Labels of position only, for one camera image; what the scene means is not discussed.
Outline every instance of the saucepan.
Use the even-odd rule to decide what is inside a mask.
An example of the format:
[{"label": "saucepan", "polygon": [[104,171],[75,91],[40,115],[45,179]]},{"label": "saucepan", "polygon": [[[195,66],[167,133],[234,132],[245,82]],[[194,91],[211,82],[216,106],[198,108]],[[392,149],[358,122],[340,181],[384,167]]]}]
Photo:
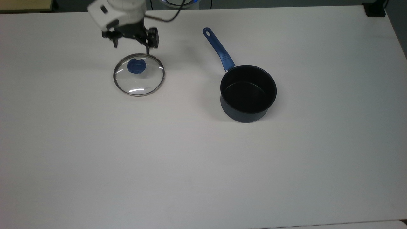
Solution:
[{"label": "saucepan", "polygon": [[221,106],[233,120],[251,123],[263,117],[277,96],[273,78],[253,65],[235,66],[228,52],[210,28],[202,30],[219,55],[226,74],[221,81]]}]

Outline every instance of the black cable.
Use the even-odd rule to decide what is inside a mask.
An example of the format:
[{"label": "black cable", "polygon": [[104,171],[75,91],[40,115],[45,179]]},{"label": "black cable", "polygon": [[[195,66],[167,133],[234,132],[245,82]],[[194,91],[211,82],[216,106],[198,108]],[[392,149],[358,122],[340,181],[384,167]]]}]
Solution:
[{"label": "black cable", "polygon": [[163,21],[163,22],[171,22],[171,21],[173,21],[173,20],[178,16],[179,12],[182,10],[182,7],[184,6],[185,1],[186,1],[186,0],[183,0],[183,1],[182,1],[181,6],[180,6],[179,9],[178,9],[178,12],[175,14],[175,16],[174,16],[173,18],[171,18],[170,20],[164,20],[164,19],[163,19],[162,21]]}]

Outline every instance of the table surface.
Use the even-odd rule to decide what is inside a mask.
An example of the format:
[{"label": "table surface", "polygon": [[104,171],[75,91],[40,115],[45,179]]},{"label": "table surface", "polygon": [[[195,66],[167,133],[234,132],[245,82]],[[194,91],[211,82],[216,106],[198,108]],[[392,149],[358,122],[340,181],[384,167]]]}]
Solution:
[{"label": "table surface", "polygon": [[0,12],[49,11],[53,0],[1,0]]},{"label": "table surface", "polygon": [[[148,12],[170,18],[174,11]],[[407,218],[407,61],[362,6],[183,11],[158,27],[162,87],[115,65],[145,52],[88,13],[0,15],[0,227],[250,229]],[[255,123],[220,106],[210,27],[278,95]]]},{"label": "table surface", "polygon": [[295,229],[407,229],[407,225],[401,221],[384,221],[305,226]]}]

